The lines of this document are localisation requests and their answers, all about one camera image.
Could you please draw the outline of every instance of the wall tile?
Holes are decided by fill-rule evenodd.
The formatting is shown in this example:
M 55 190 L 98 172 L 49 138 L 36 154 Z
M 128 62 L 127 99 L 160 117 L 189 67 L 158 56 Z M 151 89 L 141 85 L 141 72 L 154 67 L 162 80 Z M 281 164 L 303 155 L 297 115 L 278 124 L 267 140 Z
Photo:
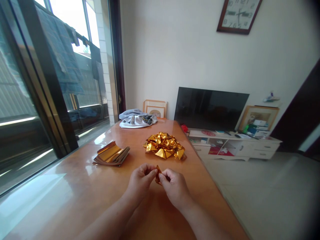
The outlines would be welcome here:
M 100 52 L 106 53 L 107 52 L 106 41 L 99 40 L 99 43 L 100 43 Z
M 102 13 L 96 13 L 97 26 L 103 28 L 103 16 Z
M 103 74 L 104 83 L 110 83 L 109 74 Z
M 109 115 L 109 119 L 110 119 L 110 122 L 114 122 L 114 116 L 113 115 Z
M 106 93 L 107 94 L 107 100 L 109 101 L 111 101 L 112 100 L 112 96 L 111 96 L 111 93 Z
M 106 92 L 111 92 L 110 83 L 105 83 L 104 85 L 106 86 Z
M 107 53 L 101 52 L 100 53 L 100 57 L 101 57 L 101 63 L 108 64 L 108 55 L 107 55 Z
M 108 114 L 113 115 L 113 108 L 108 108 Z
M 102 64 L 102 69 L 103 69 L 103 73 L 105 74 L 109 74 L 109 69 L 108 69 L 108 65 L 103 63 Z
M 105 36 L 104 36 L 104 30 L 103 28 L 98 28 L 98 35 L 99 35 L 99 40 L 105 41 Z
M 108 108 L 113 108 L 111 100 L 108 101 Z
M 101 0 L 94 0 L 93 2 L 95 13 L 102 13 Z

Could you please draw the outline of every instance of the forearm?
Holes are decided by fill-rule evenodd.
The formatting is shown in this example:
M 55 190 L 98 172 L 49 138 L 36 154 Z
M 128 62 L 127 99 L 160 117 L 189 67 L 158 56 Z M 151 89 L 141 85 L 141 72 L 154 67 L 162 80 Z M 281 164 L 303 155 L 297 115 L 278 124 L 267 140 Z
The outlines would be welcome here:
M 117 202 L 109 207 L 77 238 L 87 239 L 118 239 L 132 216 L 137 205 L 124 194 Z
M 190 224 L 197 240 L 231 239 L 226 232 L 219 228 L 214 219 L 196 202 L 193 201 L 188 207 L 182 208 L 180 212 Z

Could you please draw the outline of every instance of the television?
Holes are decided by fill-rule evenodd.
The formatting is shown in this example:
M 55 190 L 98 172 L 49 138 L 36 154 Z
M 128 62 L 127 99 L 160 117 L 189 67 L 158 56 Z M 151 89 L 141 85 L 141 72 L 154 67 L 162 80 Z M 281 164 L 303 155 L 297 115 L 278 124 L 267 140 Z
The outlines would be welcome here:
M 174 120 L 188 128 L 233 131 L 249 94 L 179 87 Z

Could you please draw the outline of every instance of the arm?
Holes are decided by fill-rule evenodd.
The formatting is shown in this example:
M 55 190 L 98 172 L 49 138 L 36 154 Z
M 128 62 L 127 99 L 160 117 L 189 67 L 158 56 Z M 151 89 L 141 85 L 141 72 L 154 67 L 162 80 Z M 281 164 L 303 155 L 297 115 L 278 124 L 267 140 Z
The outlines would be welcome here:
M 159 174 L 159 178 L 169 200 L 186 218 L 198 240 L 231 239 L 219 228 L 214 219 L 192 199 L 186 180 L 181 173 L 166 169 L 162 174 Z
M 118 239 L 134 210 L 147 195 L 157 171 L 155 166 L 147 163 L 135 169 L 122 197 L 85 229 L 77 239 Z

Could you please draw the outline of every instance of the wooden table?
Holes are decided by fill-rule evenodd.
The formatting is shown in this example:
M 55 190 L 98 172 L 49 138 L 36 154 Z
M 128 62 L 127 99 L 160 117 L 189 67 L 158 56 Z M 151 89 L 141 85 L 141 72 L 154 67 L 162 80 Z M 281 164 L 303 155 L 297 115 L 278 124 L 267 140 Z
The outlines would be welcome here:
M 174 157 L 164 160 L 145 153 L 142 147 L 145 139 L 159 131 L 174 135 L 185 147 L 188 157 L 185 161 Z M 97 151 L 111 140 L 119 147 L 131 148 L 122 166 L 93 165 Z M 171 168 L 181 172 L 192 196 L 218 224 L 234 239 L 248 239 L 188 138 L 172 120 L 160 120 L 140 129 L 121 129 L 115 124 L 59 164 L 5 195 L 0 199 L 0 220 L 5 215 L 3 209 L 12 213 L 4 219 L 7 225 L 3 227 L 10 231 L 4 239 L 74 239 L 121 197 L 131 172 L 144 162 L 158 164 L 161 170 Z M 121 239 L 195 239 L 195 236 L 163 187 L 153 181 Z

